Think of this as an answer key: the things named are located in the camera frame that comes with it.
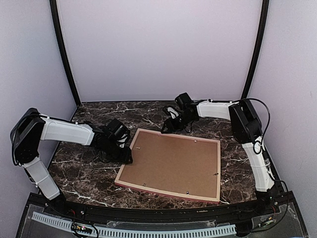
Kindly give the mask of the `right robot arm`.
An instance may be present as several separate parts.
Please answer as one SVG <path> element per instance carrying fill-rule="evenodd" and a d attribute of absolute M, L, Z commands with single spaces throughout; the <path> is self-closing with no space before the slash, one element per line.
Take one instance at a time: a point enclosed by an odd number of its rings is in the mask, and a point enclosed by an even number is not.
<path fill-rule="evenodd" d="M 200 118 L 219 118 L 231 122 L 233 137 L 245 150 L 255 178 L 258 192 L 267 192 L 274 186 L 274 176 L 270 168 L 268 152 L 264 145 L 266 129 L 252 104 L 253 99 L 236 101 L 199 100 L 194 101 L 187 93 L 175 98 L 178 105 L 165 106 L 168 116 L 161 133 L 192 131 L 192 124 Z"/>

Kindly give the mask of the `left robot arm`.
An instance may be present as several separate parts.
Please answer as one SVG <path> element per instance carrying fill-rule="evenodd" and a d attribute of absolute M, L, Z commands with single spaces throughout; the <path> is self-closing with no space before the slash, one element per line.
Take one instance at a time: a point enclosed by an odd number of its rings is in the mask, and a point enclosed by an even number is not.
<path fill-rule="evenodd" d="M 130 137 L 130 130 L 117 119 L 97 126 L 87 121 L 73 122 L 50 117 L 36 108 L 29 108 L 10 132 L 11 159 L 15 166 L 22 167 L 30 176 L 44 198 L 51 201 L 51 209 L 59 216 L 66 216 L 70 206 L 62 199 L 61 189 L 42 161 L 41 144 L 78 144 L 104 152 L 113 163 L 131 164 L 132 152 L 127 146 Z"/>

